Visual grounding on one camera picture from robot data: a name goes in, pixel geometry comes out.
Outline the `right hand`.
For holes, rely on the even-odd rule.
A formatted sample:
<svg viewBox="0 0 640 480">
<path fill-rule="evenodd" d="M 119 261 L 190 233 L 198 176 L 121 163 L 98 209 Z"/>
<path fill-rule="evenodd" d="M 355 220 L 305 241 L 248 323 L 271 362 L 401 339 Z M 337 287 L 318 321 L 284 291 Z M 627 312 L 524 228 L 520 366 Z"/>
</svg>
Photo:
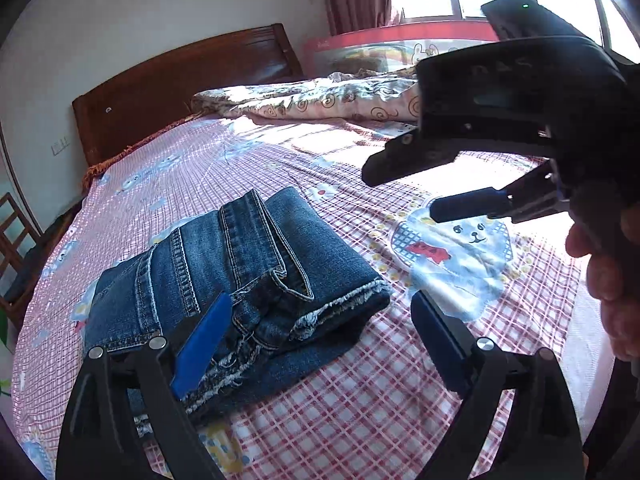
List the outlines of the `right hand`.
<svg viewBox="0 0 640 480">
<path fill-rule="evenodd" d="M 614 356 L 622 361 L 639 357 L 639 296 L 625 284 L 623 270 L 616 259 L 597 251 L 587 233 L 574 223 L 565 241 L 573 258 L 589 256 L 586 286 L 600 301 L 600 315 Z"/>
</svg>

